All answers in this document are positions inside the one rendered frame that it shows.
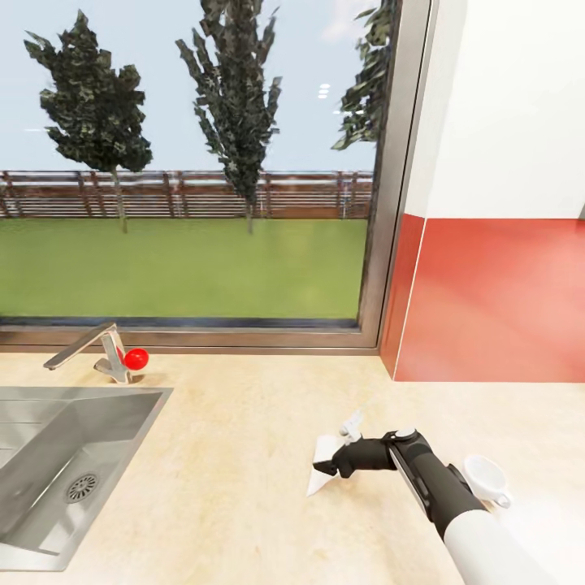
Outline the coffee cup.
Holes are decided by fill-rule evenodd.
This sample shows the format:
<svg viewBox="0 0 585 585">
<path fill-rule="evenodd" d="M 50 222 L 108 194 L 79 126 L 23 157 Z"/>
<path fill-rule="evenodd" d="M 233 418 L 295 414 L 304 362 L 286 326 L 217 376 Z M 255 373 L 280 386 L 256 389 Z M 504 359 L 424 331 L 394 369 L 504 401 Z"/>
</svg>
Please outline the coffee cup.
<svg viewBox="0 0 585 585">
<path fill-rule="evenodd" d="M 492 460 L 478 454 L 468 455 L 463 462 L 462 475 L 480 500 L 494 501 L 504 509 L 513 505 L 514 497 L 508 490 L 505 472 Z"/>
</svg>

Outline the paper coffee filter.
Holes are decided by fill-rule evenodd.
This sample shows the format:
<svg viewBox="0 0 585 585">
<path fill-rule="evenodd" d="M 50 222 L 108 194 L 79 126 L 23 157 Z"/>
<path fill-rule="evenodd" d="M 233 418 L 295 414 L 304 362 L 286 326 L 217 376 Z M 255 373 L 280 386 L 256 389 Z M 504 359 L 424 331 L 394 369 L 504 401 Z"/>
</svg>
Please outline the paper coffee filter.
<svg viewBox="0 0 585 585">
<path fill-rule="evenodd" d="M 328 462 L 333 458 L 333 455 L 345 444 L 345 438 L 337 438 L 336 436 L 320 436 L 317 439 L 314 461 Z M 310 484 L 308 487 L 307 496 L 315 494 L 326 482 L 332 479 L 325 473 L 319 473 L 314 466 L 312 466 Z"/>
</svg>

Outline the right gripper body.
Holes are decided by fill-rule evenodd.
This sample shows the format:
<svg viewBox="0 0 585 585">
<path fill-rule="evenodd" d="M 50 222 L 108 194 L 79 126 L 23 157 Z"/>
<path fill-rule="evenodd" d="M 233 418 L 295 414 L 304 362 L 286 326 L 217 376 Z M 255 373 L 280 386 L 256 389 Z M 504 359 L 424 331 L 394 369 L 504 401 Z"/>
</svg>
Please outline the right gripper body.
<svg viewBox="0 0 585 585">
<path fill-rule="evenodd" d="M 345 444 L 335 453 L 335 463 L 342 479 L 348 479 L 355 470 L 378 470 L 370 456 L 370 442 L 360 438 L 356 443 Z"/>
</svg>

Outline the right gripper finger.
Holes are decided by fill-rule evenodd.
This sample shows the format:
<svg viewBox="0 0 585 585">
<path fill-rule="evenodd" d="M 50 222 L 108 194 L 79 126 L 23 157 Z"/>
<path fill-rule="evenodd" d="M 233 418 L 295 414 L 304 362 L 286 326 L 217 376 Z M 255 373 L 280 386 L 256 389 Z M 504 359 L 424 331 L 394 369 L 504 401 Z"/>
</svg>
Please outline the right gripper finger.
<svg viewBox="0 0 585 585">
<path fill-rule="evenodd" d="M 318 461 L 313 463 L 313 466 L 319 473 L 325 473 L 325 475 L 332 477 L 335 477 L 340 472 L 340 470 L 338 470 L 338 466 L 336 466 L 335 463 L 335 454 L 330 461 Z"/>
</svg>

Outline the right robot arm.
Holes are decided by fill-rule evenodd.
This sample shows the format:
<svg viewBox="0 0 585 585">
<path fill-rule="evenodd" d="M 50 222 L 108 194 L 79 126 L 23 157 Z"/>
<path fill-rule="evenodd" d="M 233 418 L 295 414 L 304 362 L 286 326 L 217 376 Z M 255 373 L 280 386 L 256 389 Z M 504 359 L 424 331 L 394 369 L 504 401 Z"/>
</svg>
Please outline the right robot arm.
<svg viewBox="0 0 585 585">
<path fill-rule="evenodd" d="M 348 479 L 355 470 L 399 470 L 440 535 L 465 585 L 560 585 L 488 512 L 454 464 L 445 466 L 416 428 L 364 439 L 360 413 L 339 430 L 344 445 L 319 473 Z"/>
</svg>

